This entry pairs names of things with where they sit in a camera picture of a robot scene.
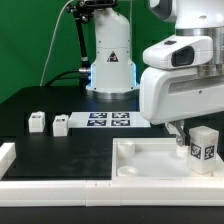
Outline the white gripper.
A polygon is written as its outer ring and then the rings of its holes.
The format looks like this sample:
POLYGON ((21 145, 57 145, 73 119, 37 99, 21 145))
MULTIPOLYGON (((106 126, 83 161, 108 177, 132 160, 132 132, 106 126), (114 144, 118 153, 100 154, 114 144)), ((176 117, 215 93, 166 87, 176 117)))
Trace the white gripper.
POLYGON ((167 122, 177 145, 184 146, 184 119, 224 111, 224 75, 199 77, 196 67, 171 71, 149 67, 141 76, 139 102, 146 120, 167 122))

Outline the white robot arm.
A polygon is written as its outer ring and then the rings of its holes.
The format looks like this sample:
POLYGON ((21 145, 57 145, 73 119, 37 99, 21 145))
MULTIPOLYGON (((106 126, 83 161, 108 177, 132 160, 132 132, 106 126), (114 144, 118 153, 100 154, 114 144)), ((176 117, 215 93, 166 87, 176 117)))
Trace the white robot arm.
POLYGON ((94 11, 96 59, 87 91, 103 99, 139 92, 139 109, 150 123, 175 128, 188 118, 224 111, 224 0, 148 0, 158 19, 144 27, 172 28, 143 51, 139 82, 130 58, 130 23, 110 4, 94 11))

